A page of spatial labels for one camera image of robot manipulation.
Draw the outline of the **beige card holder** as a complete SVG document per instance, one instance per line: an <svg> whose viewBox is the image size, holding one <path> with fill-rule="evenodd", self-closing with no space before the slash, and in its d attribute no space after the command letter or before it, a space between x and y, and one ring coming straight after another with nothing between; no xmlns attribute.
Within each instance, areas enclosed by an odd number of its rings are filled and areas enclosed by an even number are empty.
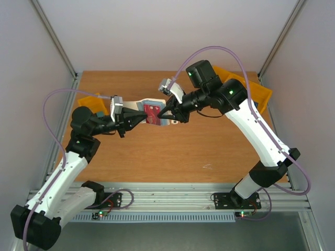
<svg viewBox="0 0 335 251"><path fill-rule="evenodd" d="M155 126L176 125L178 121L170 119L159 119L158 113L165 108L166 101L164 99L146 98L137 101L124 101L124 107L133 110L144 111L147 118L141 123L151 124Z"/></svg>

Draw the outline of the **red credit card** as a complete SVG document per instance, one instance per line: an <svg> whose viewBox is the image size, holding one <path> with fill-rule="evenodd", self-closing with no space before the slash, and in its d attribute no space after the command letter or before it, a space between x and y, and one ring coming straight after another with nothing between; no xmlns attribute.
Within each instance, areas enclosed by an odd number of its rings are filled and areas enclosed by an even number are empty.
<svg viewBox="0 0 335 251"><path fill-rule="evenodd" d="M161 107L158 105L144 104L144 112L147 114L146 123L161 126L161 119L158 118L158 113L161 111Z"/></svg>

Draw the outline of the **teal credit card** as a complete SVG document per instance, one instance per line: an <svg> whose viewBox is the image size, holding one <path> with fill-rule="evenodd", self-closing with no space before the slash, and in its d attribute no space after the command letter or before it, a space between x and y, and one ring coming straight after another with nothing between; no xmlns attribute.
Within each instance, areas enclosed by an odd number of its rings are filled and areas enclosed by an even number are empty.
<svg viewBox="0 0 335 251"><path fill-rule="evenodd" d="M98 118L103 118L103 117L105 116L105 114L104 114L103 111L99 111L99 112L96 113L96 116L97 116Z"/></svg>

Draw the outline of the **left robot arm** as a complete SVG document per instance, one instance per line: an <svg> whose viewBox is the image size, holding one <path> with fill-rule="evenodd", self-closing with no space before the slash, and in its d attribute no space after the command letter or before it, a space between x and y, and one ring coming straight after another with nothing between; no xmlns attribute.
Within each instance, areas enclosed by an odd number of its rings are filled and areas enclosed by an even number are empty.
<svg viewBox="0 0 335 251"><path fill-rule="evenodd" d="M107 199L104 186L93 181L83 183L67 200L62 198L95 156L101 144L96 135L116 131L124 137L146 118L144 111L130 108L121 108L114 119L98 117L85 106L72 112L71 137L62 161L34 197L24 206L16 205L10 213L15 236L23 241L24 250L28 249L28 244L49 250L76 214L104 205Z"/></svg>

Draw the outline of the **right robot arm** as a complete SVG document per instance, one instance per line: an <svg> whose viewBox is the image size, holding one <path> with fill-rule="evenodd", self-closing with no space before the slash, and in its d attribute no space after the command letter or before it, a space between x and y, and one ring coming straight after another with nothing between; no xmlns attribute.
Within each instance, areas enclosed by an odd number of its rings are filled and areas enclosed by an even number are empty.
<svg viewBox="0 0 335 251"><path fill-rule="evenodd" d="M300 152L290 149L274 134L254 104L248 103L247 89L239 80L231 78L222 82L207 60L192 64L186 71L195 91L186 93L171 79L163 79L159 91L169 96L169 100L158 118L187 123L191 112L210 107L219 110L240 129L260 158L229 193L231 205L242 208L256 191L279 181L300 157Z"/></svg>

